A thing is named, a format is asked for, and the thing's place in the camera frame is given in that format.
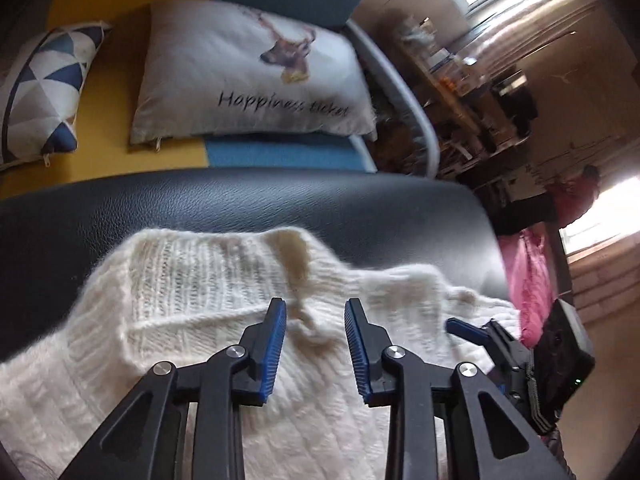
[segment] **blue triangle pattern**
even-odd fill
[[[64,52],[66,54],[74,54],[74,40],[68,34],[62,34],[51,41],[47,41],[40,47],[40,52],[45,50],[55,50],[56,52]]]
[[[35,81],[35,80],[36,80],[36,75],[33,73],[33,70],[31,70],[31,67],[27,66],[24,69],[24,72],[20,74],[20,80],[18,81],[18,83],[24,83],[25,81]]]
[[[74,32],[82,32],[86,36],[92,39],[96,49],[100,46],[103,40],[102,27],[82,27],[76,28]]]
[[[79,63],[73,63],[73,65],[63,66],[56,70],[54,73],[46,76],[45,79],[51,79],[53,81],[60,81],[73,86],[76,90],[80,91],[82,87],[82,69]]]
[[[74,134],[71,133],[66,123],[60,123],[56,129],[53,130],[47,142],[44,143],[40,154],[74,152],[77,147],[78,141],[74,137]]]

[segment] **black device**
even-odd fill
[[[486,349],[495,364],[488,377],[540,435],[555,428],[564,404],[595,365],[593,346],[577,312],[562,300],[554,303],[533,350],[494,320],[475,327],[450,318],[445,329]]]
[[[540,412],[556,421],[596,363],[587,331],[566,301],[554,301],[533,357]]]
[[[391,406],[385,480],[438,478],[434,416],[445,424],[452,480],[568,478],[512,402],[473,363],[452,370],[423,362],[393,345],[384,328],[369,324],[358,299],[347,301],[344,325],[358,392],[372,408]]]

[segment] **wall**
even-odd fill
[[[640,88],[632,77],[636,58],[624,37],[601,8],[574,29],[574,35],[518,64],[540,113],[528,144],[543,180],[610,161],[640,140]],[[617,160],[605,173],[621,166]]]
[[[564,407],[559,427],[579,480],[604,480],[640,424],[640,301],[587,324],[596,367]]]
[[[469,31],[465,12],[465,0],[362,0],[353,19],[375,36],[381,23],[394,22],[399,14],[429,17],[438,28],[438,40],[447,45]]]
[[[569,257],[574,305],[585,323],[640,302],[640,232],[602,245]]]

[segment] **deer print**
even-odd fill
[[[270,65],[284,67],[280,78],[287,84],[299,83],[309,79],[309,65],[306,56],[311,52],[311,44],[316,40],[316,32],[311,27],[303,26],[308,36],[304,40],[292,41],[283,38],[261,12],[255,12],[255,17],[264,28],[271,33],[276,43],[260,55],[260,60]]]

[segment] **white knit sweater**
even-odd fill
[[[431,266],[351,269],[303,230],[145,230],[95,269],[59,330],[0,365],[0,441],[28,480],[60,475],[155,362],[205,361],[259,322],[273,296],[287,302],[287,333],[273,395],[243,412],[248,480],[384,477],[388,408],[357,393],[348,298],[393,343],[447,367],[491,367],[484,350],[444,332],[450,316],[493,317],[520,335],[509,303],[452,287]]]

